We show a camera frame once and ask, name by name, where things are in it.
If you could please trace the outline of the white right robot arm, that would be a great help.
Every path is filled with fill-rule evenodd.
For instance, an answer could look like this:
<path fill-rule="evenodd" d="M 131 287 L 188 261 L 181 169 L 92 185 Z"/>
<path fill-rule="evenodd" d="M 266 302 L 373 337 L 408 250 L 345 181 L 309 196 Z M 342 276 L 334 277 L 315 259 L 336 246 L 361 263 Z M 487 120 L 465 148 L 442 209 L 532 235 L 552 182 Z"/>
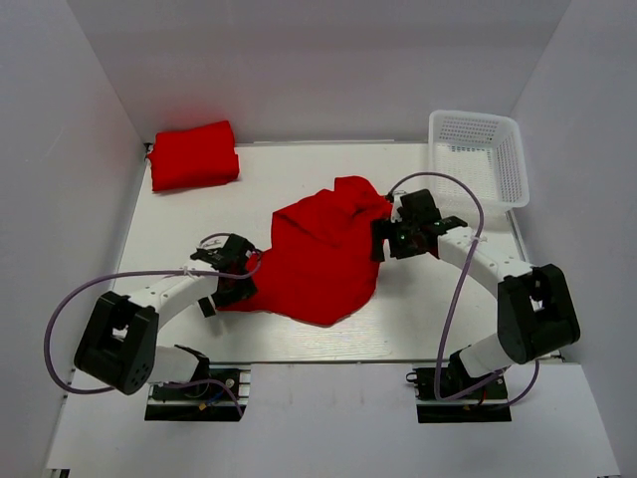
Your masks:
<path fill-rule="evenodd" d="M 458 399 L 514 364 L 525 364 L 581 337 L 563 272 L 515 259 L 477 236 L 457 216 L 443 217 L 429 190 L 388 195 L 392 214 L 371 225 L 371 258 L 401 260 L 430 254 L 460 269 L 497 301 L 497 330 L 451 354 L 434 369 L 434 396 Z"/>

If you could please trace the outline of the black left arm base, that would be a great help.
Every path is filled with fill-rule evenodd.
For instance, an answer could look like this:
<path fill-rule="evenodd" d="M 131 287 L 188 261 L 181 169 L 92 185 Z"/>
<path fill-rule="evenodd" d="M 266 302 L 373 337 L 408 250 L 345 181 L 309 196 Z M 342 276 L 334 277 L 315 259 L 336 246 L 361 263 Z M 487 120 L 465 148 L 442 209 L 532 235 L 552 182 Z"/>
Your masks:
<path fill-rule="evenodd" d="M 246 366 L 211 366 L 209 377 L 224 385 L 204 383 L 188 388 L 152 385 L 145 407 L 144 420 L 150 422 L 239 422 L 241 416 L 230 394 L 246 411 L 251 370 Z"/>

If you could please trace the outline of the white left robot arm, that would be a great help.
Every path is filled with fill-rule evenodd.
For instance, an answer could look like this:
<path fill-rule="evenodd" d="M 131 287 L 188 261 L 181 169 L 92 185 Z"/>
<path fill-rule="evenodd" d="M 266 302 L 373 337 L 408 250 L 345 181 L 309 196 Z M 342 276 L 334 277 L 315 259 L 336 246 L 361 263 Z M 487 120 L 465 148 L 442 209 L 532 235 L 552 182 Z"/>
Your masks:
<path fill-rule="evenodd" d="M 127 295 L 102 294 L 77 348 L 74 365 L 126 395 L 143 385 L 204 379 L 209 359 L 186 346 L 160 346 L 159 331 L 185 309 L 198 306 L 205 318 L 254 296 L 248 263 L 260 251 L 229 234 L 219 247 L 201 246 L 179 272 L 162 272 L 158 282 Z"/>

